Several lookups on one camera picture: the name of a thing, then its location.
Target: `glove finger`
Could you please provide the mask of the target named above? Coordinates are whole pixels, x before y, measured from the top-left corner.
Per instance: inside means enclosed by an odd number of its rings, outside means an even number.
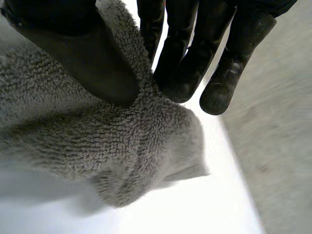
[[[199,101],[206,113],[220,115],[226,111],[254,49],[275,24],[266,11],[238,6],[219,65]]]
[[[168,34],[154,78],[162,90],[183,59],[190,41],[198,0],[167,0]]]
[[[164,88],[169,99],[183,103],[193,96],[234,13],[235,8],[224,1],[200,0],[192,45]]]
[[[160,41],[165,16],[164,0],[136,0],[140,32],[148,57],[153,63]]]

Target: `black glove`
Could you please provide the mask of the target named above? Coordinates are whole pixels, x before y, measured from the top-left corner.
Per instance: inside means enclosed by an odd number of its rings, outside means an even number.
[[[136,99],[134,72],[95,0],[5,0],[1,13],[94,96],[121,106]]]
[[[201,108],[219,115],[228,108],[256,46],[296,0],[166,0],[168,35],[154,73],[172,101],[188,101],[205,75],[231,19],[222,57],[201,98]],[[153,61],[162,32],[164,0],[137,0],[141,34]],[[188,53],[195,15],[195,35]]]

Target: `terry cloth towel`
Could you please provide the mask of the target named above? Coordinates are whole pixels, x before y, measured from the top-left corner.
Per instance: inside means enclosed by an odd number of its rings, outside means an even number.
[[[207,175],[204,138],[193,112],[158,91],[124,3],[105,0],[98,8],[136,73],[134,105],[100,101],[26,39],[18,47],[2,46],[0,157],[87,181],[104,202],[121,207],[162,181]]]

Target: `gray floor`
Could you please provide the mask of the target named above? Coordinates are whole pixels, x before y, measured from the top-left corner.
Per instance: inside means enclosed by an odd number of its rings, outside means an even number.
[[[267,232],[308,234],[312,228],[308,223],[312,220],[311,0],[299,0],[277,20],[254,52],[224,119]]]

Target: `white table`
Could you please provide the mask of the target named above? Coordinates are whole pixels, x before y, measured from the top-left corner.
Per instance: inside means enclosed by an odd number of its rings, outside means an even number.
[[[126,0],[136,16],[136,1]],[[163,44],[168,26],[164,26]],[[220,118],[203,113],[200,86],[186,103],[203,125],[211,175],[105,207],[85,184],[38,172],[0,172],[1,234],[264,234]]]

